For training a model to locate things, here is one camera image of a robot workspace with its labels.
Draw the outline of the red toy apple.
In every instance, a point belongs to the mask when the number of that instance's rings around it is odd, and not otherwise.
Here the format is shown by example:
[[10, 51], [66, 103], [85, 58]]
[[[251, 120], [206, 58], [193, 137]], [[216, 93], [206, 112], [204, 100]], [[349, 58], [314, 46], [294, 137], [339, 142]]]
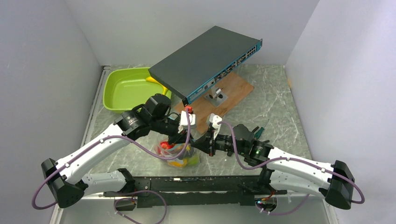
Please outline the red toy apple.
[[170, 143], [167, 142], [167, 141], [162, 141], [162, 142], [160, 143], [160, 147], [161, 147], [161, 149], [163, 149], [163, 150], [171, 150], [171, 149], [174, 147], [174, 144], [170, 144]]

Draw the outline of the clear zip top bag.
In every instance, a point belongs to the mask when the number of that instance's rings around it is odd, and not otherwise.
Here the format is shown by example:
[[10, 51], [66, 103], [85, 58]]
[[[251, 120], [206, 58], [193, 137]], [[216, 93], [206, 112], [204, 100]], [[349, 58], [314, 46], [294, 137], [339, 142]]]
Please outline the clear zip top bag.
[[160, 147], [160, 143], [162, 141], [168, 141], [168, 138], [167, 137], [159, 138], [158, 144], [154, 148], [154, 152], [160, 157], [164, 157], [164, 158], [173, 158], [174, 157], [174, 159], [184, 159], [184, 158], [189, 159], [193, 155], [198, 154], [198, 151], [195, 148], [191, 147], [190, 144], [188, 144], [186, 146], [185, 150], [182, 152], [182, 149], [184, 148], [185, 143], [176, 144], [176, 145], [174, 145], [174, 147], [171, 150], [163, 150]]

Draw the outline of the green toy pear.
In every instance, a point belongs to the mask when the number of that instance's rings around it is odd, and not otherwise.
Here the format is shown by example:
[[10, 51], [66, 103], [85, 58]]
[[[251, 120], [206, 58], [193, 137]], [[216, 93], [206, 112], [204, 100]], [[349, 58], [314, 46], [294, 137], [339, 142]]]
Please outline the green toy pear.
[[189, 166], [195, 166], [200, 163], [200, 156], [198, 154], [193, 155], [191, 158], [188, 159]]

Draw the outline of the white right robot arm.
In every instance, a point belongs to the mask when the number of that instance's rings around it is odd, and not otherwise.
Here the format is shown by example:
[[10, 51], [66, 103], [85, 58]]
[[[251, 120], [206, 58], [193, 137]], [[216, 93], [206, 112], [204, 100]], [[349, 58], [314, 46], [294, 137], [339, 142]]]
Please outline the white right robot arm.
[[248, 169], [261, 168], [258, 191], [295, 191], [318, 196], [339, 209], [351, 209], [355, 178], [345, 162], [317, 162], [287, 153], [269, 141], [257, 140], [243, 124], [235, 126], [231, 135], [215, 131], [209, 127], [192, 146], [210, 156], [218, 150], [233, 152], [236, 158], [243, 156]]

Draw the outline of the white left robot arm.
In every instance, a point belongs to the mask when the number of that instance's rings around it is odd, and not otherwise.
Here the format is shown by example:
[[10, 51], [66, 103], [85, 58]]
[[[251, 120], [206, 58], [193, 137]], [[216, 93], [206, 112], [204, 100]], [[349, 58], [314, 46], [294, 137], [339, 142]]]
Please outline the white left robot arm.
[[146, 103], [123, 112], [99, 136], [77, 151], [58, 160], [46, 159], [41, 164], [44, 183], [55, 204], [67, 208], [82, 197], [99, 192], [112, 191], [122, 196], [134, 192], [135, 179], [126, 168], [101, 174], [90, 174], [90, 170], [115, 151], [130, 143], [137, 144], [140, 137], [151, 131], [167, 135], [171, 141], [189, 143], [196, 116], [186, 108], [178, 118], [171, 119], [170, 104], [167, 96], [153, 95]]

